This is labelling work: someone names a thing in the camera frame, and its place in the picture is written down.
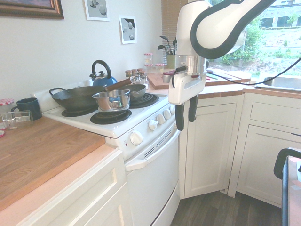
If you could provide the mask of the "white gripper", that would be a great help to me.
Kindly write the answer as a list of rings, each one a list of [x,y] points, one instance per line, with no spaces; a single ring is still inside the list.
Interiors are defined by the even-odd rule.
[[[184,102],[190,100],[188,118],[189,122],[194,122],[198,105],[198,96],[205,87],[206,72],[197,78],[192,78],[188,73],[181,72],[174,76],[169,82],[168,101],[175,106],[175,120],[179,131],[184,129]]]

